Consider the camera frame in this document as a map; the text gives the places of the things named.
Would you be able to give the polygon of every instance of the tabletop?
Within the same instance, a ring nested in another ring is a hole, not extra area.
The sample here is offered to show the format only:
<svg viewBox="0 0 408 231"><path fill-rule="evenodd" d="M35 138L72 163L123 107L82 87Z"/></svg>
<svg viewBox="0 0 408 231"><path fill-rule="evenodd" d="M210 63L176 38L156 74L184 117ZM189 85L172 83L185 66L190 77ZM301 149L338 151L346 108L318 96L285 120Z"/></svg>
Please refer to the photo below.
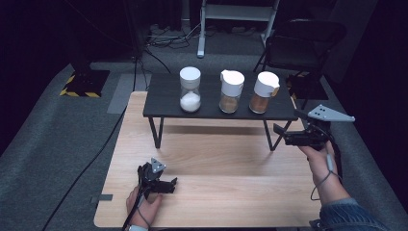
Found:
<svg viewBox="0 0 408 231"><path fill-rule="evenodd" d="M254 94L257 74L245 73L239 107L233 114L223 113L218 103L221 95L219 75L202 75L200 77L201 106L195 113L186 113L180 107L180 76L177 74L154 74L149 85L147 100L143 109L144 116L151 117L190 117L219 119L265 119L265 120L297 120L294 116L293 102L289 95L286 82L280 80L276 96L269 100L264 114L255 114L249 109L249 101Z"/></svg>

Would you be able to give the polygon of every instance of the black table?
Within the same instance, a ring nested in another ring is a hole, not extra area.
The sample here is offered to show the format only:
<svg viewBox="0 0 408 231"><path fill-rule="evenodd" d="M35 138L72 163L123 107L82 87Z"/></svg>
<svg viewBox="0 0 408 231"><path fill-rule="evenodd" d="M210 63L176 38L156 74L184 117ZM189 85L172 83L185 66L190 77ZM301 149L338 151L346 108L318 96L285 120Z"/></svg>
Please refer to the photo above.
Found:
<svg viewBox="0 0 408 231"><path fill-rule="evenodd" d="M250 119L262 120L267 133L268 144L271 151L282 139L281 136L272 145L267 120L288 121L284 129L288 129L292 121L297 120L293 114L294 106L289 95L285 81L280 80L280 89L276 96L270 99L268 109L264 114L255 114L249 109L249 101L253 95L257 74L243 73L245 81L243 83L242 94L238 109L232 114L226 114L219 108L221 93L221 81L219 75L201 75L200 95L201 106L194 113L186 113L180 107L180 77L178 74L154 74L150 80L149 91L144 104L143 116L148 117L153 133L156 148L160 148L162 141L163 125L165 117L182 118L212 118L212 119ZM154 117L159 117L159 134L156 132Z"/></svg>

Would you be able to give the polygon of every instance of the white lid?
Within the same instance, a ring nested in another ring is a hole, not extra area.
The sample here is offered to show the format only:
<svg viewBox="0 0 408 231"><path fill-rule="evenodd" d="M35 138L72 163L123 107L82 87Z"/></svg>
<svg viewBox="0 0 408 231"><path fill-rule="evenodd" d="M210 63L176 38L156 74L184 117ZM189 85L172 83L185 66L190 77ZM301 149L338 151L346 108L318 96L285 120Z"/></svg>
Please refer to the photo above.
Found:
<svg viewBox="0 0 408 231"><path fill-rule="evenodd" d="M227 96L236 97L242 92L245 78L236 70L223 70L221 72L221 91Z"/></svg>
<svg viewBox="0 0 408 231"><path fill-rule="evenodd" d="M186 66L180 70L180 83L188 90L196 89L200 86L201 72L193 66Z"/></svg>
<svg viewBox="0 0 408 231"><path fill-rule="evenodd" d="M279 78L272 72L263 71L258 74L254 91L261 97L275 96L279 90Z"/></svg>

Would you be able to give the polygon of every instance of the jar with brown contents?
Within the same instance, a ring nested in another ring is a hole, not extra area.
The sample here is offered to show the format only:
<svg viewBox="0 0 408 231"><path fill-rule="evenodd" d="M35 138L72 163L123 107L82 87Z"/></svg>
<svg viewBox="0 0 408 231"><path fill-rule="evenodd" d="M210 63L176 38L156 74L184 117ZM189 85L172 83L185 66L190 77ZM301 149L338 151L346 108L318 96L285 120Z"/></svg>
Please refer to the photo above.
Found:
<svg viewBox="0 0 408 231"><path fill-rule="evenodd" d="M232 114L238 109L244 77L238 71L223 70L220 78L222 88L219 108L227 114Z"/></svg>

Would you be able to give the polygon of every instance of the white powder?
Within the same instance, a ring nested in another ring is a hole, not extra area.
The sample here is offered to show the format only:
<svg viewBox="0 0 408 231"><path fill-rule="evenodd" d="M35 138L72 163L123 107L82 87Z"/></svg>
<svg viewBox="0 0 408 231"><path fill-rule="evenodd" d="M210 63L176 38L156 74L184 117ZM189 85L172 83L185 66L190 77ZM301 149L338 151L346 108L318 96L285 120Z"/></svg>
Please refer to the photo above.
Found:
<svg viewBox="0 0 408 231"><path fill-rule="evenodd" d="M200 96L191 90L180 99L180 106L186 112L195 112L200 107Z"/></svg>

